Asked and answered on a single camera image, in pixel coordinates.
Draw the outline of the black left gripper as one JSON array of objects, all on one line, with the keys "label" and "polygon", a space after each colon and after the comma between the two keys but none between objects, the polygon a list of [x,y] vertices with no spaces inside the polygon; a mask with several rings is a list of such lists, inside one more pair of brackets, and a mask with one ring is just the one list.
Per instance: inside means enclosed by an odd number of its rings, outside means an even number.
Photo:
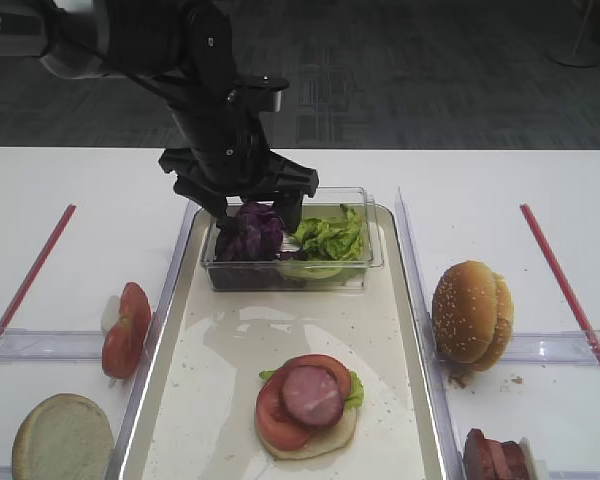
[{"label": "black left gripper", "polygon": [[173,190],[215,218],[221,231],[236,231],[240,204],[229,197],[274,200],[283,230],[294,234],[302,219],[302,201],[318,187],[316,170],[270,149],[262,123],[249,112],[172,116],[187,146],[168,148],[161,169],[176,175]]}]

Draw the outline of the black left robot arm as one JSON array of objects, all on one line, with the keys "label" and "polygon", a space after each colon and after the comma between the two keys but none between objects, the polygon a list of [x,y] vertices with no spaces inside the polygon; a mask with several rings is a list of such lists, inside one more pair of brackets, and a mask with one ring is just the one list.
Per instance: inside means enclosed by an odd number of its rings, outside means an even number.
[{"label": "black left robot arm", "polygon": [[161,98],[185,144],[160,167],[215,217],[232,197],[269,201],[294,231],[316,193],[317,172],[273,152],[260,121],[288,81],[238,71],[230,19],[211,1],[0,1],[0,57],[63,79],[124,77]]}]

